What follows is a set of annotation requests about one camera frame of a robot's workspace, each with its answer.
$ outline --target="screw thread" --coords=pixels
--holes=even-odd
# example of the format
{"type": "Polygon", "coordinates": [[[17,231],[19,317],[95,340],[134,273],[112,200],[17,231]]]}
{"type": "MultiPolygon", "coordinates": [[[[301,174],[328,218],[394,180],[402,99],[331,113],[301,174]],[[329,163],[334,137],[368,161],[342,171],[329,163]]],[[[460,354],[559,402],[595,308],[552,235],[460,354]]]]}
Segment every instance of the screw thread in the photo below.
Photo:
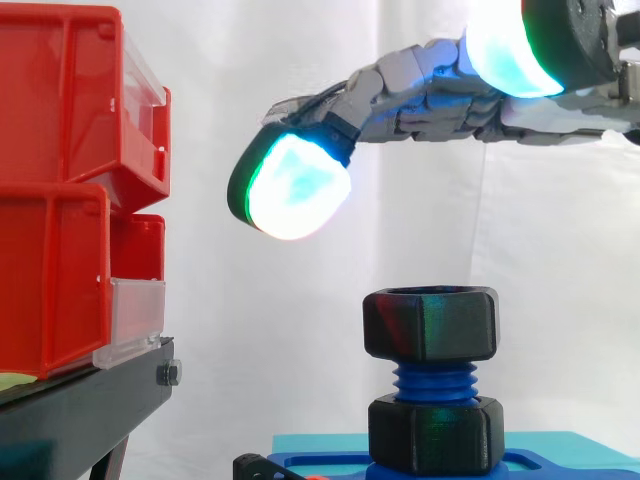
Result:
{"type": "Polygon", "coordinates": [[[472,375],[476,367],[471,363],[446,365],[398,364],[393,371],[398,376],[396,400],[405,403],[437,403],[471,406],[478,401],[473,385],[478,379],[472,375]]]}

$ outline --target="illuminated fingertip sensor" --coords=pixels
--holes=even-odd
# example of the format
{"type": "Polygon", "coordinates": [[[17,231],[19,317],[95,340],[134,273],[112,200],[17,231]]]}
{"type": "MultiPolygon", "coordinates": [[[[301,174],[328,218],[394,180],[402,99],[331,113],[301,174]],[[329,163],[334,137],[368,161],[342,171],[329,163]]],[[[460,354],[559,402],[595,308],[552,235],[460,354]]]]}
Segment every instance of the illuminated fingertip sensor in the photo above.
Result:
{"type": "Polygon", "coordinates": [[[466,32],[467,51],[473,68],[485,82],[518,98],[548,97],[564,91],[533,53],[520,0],[474,4],[466,32]]]}
{"type": "Polygon", "coordinates": [[[344,166],[295,134],[280,137],[251,179],[246,213],[256,228],[281,240],[322,227],[351,192],[344,166]]]}

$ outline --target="stacked storage bins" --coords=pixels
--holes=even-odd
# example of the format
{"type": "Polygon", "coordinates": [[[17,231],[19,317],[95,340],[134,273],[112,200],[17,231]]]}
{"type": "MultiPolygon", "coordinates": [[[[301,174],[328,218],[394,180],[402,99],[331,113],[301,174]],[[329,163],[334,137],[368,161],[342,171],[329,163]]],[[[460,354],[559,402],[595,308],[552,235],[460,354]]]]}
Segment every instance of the stacked storage bins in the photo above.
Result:
{"type": "Polygon", "coordinates": [[[0,373],[157,348],[169,91],[110,7],[0,4],[0,373]]]}

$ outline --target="robotic finger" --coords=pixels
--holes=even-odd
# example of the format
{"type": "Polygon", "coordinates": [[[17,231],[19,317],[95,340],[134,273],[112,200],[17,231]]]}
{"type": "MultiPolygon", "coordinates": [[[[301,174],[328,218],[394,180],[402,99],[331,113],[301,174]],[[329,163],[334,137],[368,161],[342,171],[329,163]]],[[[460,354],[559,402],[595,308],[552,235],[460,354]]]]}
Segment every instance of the robotic finger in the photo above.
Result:
{"type": "Polygon", "coordinates": [[[618,15],[612,0],[476,2],[461,39],[390,53],[274,105],[231,176],[229,207],[277,238],[313,233],[349,194],[357,142],[547,146],[614,130],[640,143],[640,63],[621,59],[639,44],[640,11],[618,15]]]}

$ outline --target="hex bolt head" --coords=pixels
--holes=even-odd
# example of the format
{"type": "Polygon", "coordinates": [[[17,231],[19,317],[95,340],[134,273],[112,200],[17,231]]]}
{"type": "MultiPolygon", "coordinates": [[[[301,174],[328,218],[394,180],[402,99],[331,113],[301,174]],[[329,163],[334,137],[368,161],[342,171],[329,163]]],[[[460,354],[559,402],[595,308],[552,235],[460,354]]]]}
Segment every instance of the hex bolt head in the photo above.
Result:
{"type": "Polygon", "coordinates": [[[366,351],[413,364],[488,360],[500,342],[498,294],[486,287],[381,290],[363,302],[366,351]]]}
{"type": "Polygon", "coordinates": [[[177,387],[182,380],[182,362],[177,359],[170,360],[164,366],[164,384],[177,387]]]}
{"type": "Polygon", "coordinates": [[[450,406],[397,402],[387,395],[369,407],[371,458],[407,475],[487,475],[504,451],[502,405],[492,398],[450,406]]]}

